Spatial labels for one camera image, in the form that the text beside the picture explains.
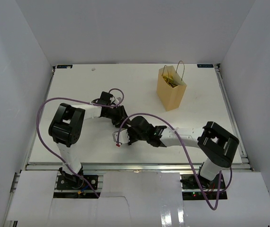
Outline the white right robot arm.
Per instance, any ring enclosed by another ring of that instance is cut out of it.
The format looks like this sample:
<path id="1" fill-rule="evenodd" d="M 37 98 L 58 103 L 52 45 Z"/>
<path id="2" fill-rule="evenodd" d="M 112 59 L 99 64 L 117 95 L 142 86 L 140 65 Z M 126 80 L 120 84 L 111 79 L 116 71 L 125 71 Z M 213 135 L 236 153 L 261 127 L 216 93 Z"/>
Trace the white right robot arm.
<path id="1" fill-rule="evenodd" d="M 230 168 L 235 157 L 239 139 L 215 122 L 207 122 L 198 129 L 153 126 L 144 117 L 137 116 L 130 121 L 127 129 L 131 145 L 145 141 L 153 147 L 173 147 L 184 144 L 185 147 L 199 148 L 207 159 L 200 168 L 197 182 L 204 189 L 215 182 L 215 177 L 223 168 Z"/>

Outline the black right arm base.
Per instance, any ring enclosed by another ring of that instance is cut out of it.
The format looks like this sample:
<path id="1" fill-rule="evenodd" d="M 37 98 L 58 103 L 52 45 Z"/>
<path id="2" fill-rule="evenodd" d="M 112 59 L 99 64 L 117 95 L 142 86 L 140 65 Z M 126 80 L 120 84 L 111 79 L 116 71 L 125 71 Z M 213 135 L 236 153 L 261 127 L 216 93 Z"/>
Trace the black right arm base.
<path id="1" fill-rule="evenodd" d="M 200 180 L 202 189 L 209 200 L 216 200 L 216 193 L 218 189 L 219 175 L 213 181 Z M 183 174 L 180 176 L 180 183 L 182 187 L 182 198 L 184 201 L 203 201 L 204 197 L 197 184 L 193 174 Z M 227 200 L 227 193 L 224 192 L 226 187 L 223 175 L 220 179 L 220 200 Z"/>

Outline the yellow m&m's candy bag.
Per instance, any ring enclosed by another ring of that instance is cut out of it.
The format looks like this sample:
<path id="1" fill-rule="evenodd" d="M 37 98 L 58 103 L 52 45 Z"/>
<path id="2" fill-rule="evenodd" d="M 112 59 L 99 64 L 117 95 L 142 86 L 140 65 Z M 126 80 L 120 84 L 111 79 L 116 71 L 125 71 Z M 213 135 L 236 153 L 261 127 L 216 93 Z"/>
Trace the yellow m&m's candy bag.
<path id="1" fill-rule="evenodd" d="M 162 75 L 162 78 L 172 88 L 178 86 L 177 82 L 174 80 L 174 78 L 171 75 Z"/>

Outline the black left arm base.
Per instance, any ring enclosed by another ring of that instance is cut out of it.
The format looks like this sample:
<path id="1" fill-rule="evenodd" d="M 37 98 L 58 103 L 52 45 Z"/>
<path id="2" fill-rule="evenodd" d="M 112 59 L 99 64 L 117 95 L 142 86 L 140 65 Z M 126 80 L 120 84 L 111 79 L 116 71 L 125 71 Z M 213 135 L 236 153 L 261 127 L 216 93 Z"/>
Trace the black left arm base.
<path id="1" fill-rule="evenodd" d="M 98 175 L 84 175 L 83 177 L 91 184 L 94 190 L 97 190 L 99 181 Z M 76 183 L 69 182 L 62 175 L 58 175 L 55 188 L 57 190 L 91 190 L 85 181 L 78 180 Z"/>

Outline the brown paper bag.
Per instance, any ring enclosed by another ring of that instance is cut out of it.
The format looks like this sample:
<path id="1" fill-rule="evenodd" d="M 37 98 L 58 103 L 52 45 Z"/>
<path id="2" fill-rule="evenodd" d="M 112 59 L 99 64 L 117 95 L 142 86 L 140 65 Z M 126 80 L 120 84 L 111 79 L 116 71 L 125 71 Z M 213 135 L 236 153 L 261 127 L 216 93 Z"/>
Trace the brown paper bag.
<path id="1" fill-rule="evenodd" d="M 171 111 L 179 108 L 183 99 L 187 84 L 184 82 L 183 77 L 185 73 L 185 64 L 179 61 L 177 67 L 173 65 L 164 65 L 158 71 L 157 89 L 156 93 L 162 102 L 166 111 Z M 178 86 L 172 88 L 162 78 L 162 75 L 171 75 L 177 82 Z"/>

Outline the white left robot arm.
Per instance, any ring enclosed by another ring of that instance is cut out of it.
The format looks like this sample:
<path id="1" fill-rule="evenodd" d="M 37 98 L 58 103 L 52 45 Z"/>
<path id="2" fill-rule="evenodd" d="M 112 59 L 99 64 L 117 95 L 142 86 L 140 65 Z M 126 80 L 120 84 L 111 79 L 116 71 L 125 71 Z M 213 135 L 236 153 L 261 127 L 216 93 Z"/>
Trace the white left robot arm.
<path id="1" fill-rule="evenodd" d="M 87 119 L 104 117 L 111 120 L 115 127 L 120 127 L 126 119 L 124 106 L 115 102 L 115 97 L 109 92 L 102 92 L 100 98 L 89 104 L 69 105 L 61 103 L 48 129 L 49 135 L 57 144 L 60 155 L 64 159 L 59 169 L 67 183 L 74 189 L 83 185 L 83 169 L 80 160 L 71 146 L 81 135 L 83 122 Z"/>

